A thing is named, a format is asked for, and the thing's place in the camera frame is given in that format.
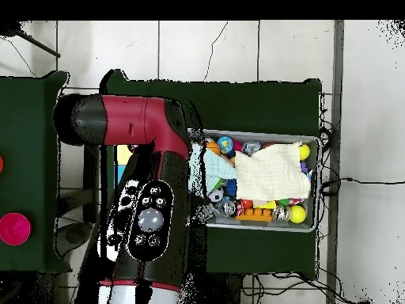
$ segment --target tile floor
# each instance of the tile floor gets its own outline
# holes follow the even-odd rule
[[[131,79],[177,81],[302,82],[319,78],[331,108],[334,21],[32,21],[24,30],[61,53],[58,60],[20,37],[0,40],[1,76],[43,76],[67,70],[66,93],[95,93],[112,68]],[[62,145],[61,187],[82,186],[83,148]],[[81,209],[65,217],[81,220]],[[327,233],[327,213],[320,231]],[[68,221],[60,219],[60,225]],[[77,285],[86,246],[68,257],[73,271],[59,277],[59,304],[69,304]],[[327,239],[320,244],[320,265],[326,268]],[[268,292],[278,293],[299,282],[260,276]],[[324,272],[320,281],[326,283]],[[247,294],[258,293],[258,283],[245,279]],[[241,295],[242,304],[255,304]],[[309,285],[281,295],[265,295],[260,304],[325,304],[325,296]]]

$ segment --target red button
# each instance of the red button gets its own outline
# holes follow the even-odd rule
[[[7,245],[17,246],[27,241],[31,224],[20,213],[8,213],[0,219],[0,239]]]

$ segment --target green tabletop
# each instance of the green tabletop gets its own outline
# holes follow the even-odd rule
[[[320,81],[290,82],[170,82],[128,81],[115,71],[109,94],[167,97],[186,112],[196,107],[205,129],[319,136]],[[208,272],[302,272],[315,277],[316,231],[291,233],[208,228]]]
[[[43,78],[0,77],[0,217],[23,214],[31,223],[18,246],[0,241],[0,271],[67,272],[54,250],[58,151],[53,108],[66,72]]]

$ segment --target metal pole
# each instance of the metal pole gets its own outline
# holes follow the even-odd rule
[[[332,87],[332,119],[335,129],[331,141],[331,168],[339,175],[340,170],[340,120],[342,118],[342,87],[343,87],[343,45],[344,45],[344,20],[335,20],[335,54],[333,60],[333,87]],[[331,170],[330,180],[339,178]],[[336,291],[337,251],[338,251],[338,184],[332,184],[330,192],[336,192],[329,197],[329,235],[327,237],[327,286]],[[326,304],[335,304],[335,295],[327,291]]]
[[[60,58],[60,54],[58,52],[53,51],[46,45],[43,45],[41,42],[38,42],[37,40],[33,39],[31,36],[25,34],[25,32],[22,32],[21,30],[14,30],[14,32],[16,33],[16,35],[23,38],[24,40],[27,40],[28,42],[31,42],[32,44],[36,45],[38,48],[41,48],[42,50],[49,52],[53,56]]]

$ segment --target towel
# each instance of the towel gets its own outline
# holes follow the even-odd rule
[[[207,149],[204,154],[204,165],[206,169],[206,192],[203,195],[201,162],[199,160],[203,148],[194,143],[192,146],[192,154],[188,165],[190,166],[190,176],[188,178],[188,189],[194,192],[197,196],[207,196],[218,183],[220,178],[231,180],[237,178],[237,171],[221,156],[216,155],[212,150]]]
[[[274,144],[251,157],[236,152],[237,198],[243,200],[283,200],[308,198],[311,183],[301,172],[302,142]]]

